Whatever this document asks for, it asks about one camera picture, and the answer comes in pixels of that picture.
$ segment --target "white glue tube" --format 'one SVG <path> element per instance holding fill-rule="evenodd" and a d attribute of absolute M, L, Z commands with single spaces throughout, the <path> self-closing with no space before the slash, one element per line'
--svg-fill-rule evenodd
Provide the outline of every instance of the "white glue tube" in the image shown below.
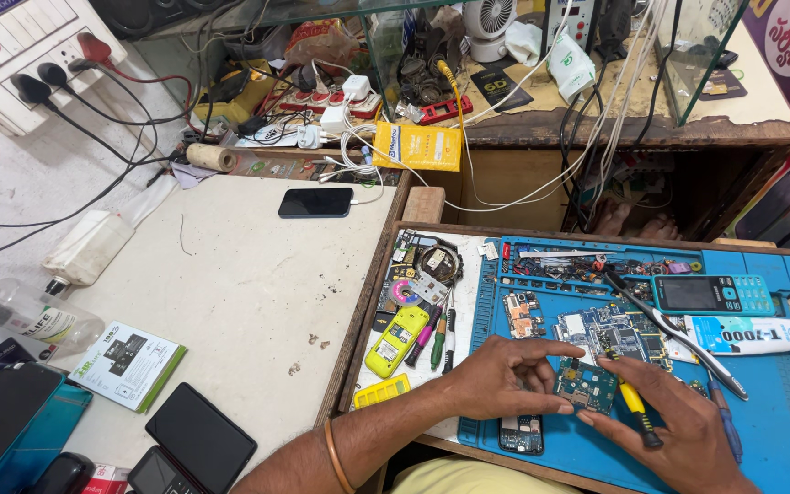
<path fill-rule="evenodd" d="M 790 352 L 790 319 L 784 317 L 685 316 L 685 327 L 710 354 Z"/>

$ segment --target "small white fan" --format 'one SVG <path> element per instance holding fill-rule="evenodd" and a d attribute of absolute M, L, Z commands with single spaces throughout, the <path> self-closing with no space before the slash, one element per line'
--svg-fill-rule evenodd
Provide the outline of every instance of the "small white fan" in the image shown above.
<path fill-rule="evenodd" d="M 471 37 L 471 58 L 495 62 L 507 54 L 505 29 L 517 18 L 516 0 L 479 0 L 465 3 L 465 29 Z"/>

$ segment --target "teal feature phone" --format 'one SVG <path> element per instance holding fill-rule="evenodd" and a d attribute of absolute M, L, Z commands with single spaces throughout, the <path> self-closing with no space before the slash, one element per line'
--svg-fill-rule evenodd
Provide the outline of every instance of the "teal feature phone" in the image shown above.
<path fill-rule="evenodd" d="M 651 277 L 654 304 L 664 314 L 697 316 L 772 316 L 775 312 L 763 278 L 755 275 Z"/>

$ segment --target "red power plug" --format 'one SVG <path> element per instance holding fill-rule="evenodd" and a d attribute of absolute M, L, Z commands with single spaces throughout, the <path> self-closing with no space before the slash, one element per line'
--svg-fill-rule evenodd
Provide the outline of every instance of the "red power plug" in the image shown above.
<path fill-rule="evenodd" d="M 102 63 L 105 67 L 114 70 L 115 65 L 109 60 L 112 54 L 112 47 L 108 46 L 104 41 L 96 38 L 89 32 L 78 33 L 78 44 L 84 52 L 84 58 L 96 63 Z"/>

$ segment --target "yellow screwdriver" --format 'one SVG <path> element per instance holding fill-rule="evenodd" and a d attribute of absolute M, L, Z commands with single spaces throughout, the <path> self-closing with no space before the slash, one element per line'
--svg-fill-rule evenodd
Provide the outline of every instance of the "yellow screwdriver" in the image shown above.
<path fill-rule="evenodd" d="M 597 334 L 599 342 L 606 350 L 606 356 L 611 360 L 620 360 L 620 355 L 611 347 L 611 340 L 603 333 Z M 645 447 L 660 447 L 664 444 L 662 440 L 654 432 L 654 426 L 645 415 L 645 405 L 642 403 L 642 398 L 639 392 L 635 390 L 629 383 L 624 381 L 618 376 L 618 386 L 620 387 L 620 394 L 623 395 L 623 401 L 627 402 L 627 407 L 630 408 L 635 421 L 639 424 L 639 433 L 642 435 L 642 444 Z"/>

